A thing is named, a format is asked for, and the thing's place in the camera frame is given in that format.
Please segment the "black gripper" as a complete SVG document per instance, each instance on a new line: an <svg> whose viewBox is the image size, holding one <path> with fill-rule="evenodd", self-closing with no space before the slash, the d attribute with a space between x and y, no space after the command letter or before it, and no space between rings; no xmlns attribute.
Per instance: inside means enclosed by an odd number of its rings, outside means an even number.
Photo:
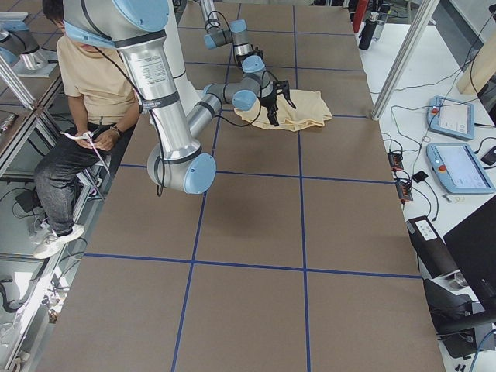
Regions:
<svg viewBox="0 0 496 372"><path fill-rule="evenodd" d="M290 85L288 81L275 80L269 84L268 93L263 93L260 98L260 104L267 110L267 118L269 123L273 126L279 126L277 120L277 98L282 95L286 102L296 109L295 103L291 100Z"/></svg>
<svg viewBox="0 0 496 372"><path fill-rule="evenodd" d="M258 46L254 46L254 45L235 46L235 60L237 66L241 66L243 61L248 57L258 56L259 58L263 59L264 58L263 55L264 55L263 51L260 50Z"/></svg>

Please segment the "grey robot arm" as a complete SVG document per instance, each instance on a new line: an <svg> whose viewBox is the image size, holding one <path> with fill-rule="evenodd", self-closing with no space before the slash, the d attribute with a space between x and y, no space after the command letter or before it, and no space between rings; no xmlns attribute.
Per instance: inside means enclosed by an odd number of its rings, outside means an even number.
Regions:
<svg viewBox="0 0 496 372"><path fill-rule="evenodd" d="M248 111L258 103L276 126L277 97L289 99L290 88L267 71L244 20L221 27L214 3L202 1L206 47L230 45L243 76L196 91L185 74L171 7L170 1L65 1L64 25L74 41L119 52L159 138L148 158L150 178L161 187L202 194L214 181L216 163L202 150L199 133L224 104Z"/></svg>
<svg viewBox="0 0 496 372"><path fill-rule="evenodd" d="M234 61L242 67L248 57L264 58L264 53L254 46L248 37L247 25L244 19L228 22L226 17L215 9L211 0L198 2L205 24L204 41L209 50L223 46L231 46Z"/></svg>

